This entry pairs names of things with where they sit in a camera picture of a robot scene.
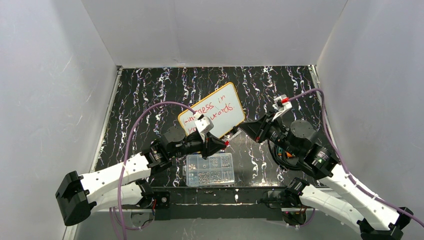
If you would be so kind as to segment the white red whiteboard marker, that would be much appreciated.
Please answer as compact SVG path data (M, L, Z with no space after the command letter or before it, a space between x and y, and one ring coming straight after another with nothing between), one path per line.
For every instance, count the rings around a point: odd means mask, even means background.
M239 128L234 128L230 131L228 141L231 141L235 137L237 137L242 131Z

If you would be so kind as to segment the yellow framed whiteboard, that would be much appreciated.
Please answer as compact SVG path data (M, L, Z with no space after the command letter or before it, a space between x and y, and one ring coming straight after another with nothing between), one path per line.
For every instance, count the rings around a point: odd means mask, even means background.
M236 87L232 82L224 84L191 108L210 118L214 125L210 132L219 138L246 119Z

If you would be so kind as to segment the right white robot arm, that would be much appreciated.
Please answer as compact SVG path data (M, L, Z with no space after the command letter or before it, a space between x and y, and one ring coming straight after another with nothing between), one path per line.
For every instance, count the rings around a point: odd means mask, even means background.
M333 197L305 181L294 180L303 205L318 209L359 233L363 240L400 240L413 213L408 208L383 204L375 193L366 194L365 187L345 172L341 160L318 143L319 134L305 120L285 126L272 116L238 125L257 143L274 143L298 159L296 166L308 176L331 188L341 198Z

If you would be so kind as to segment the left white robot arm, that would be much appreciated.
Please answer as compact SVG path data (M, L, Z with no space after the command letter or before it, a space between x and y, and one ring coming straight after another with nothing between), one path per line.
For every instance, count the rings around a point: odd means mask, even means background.
M173 126L126 162L85 174L71 171L55 193L63 223L74 226L99 210L151 201L155 194L146 179L170 168L174 158L194 153L207 158L227 146L210 132L186 135L180 126Z

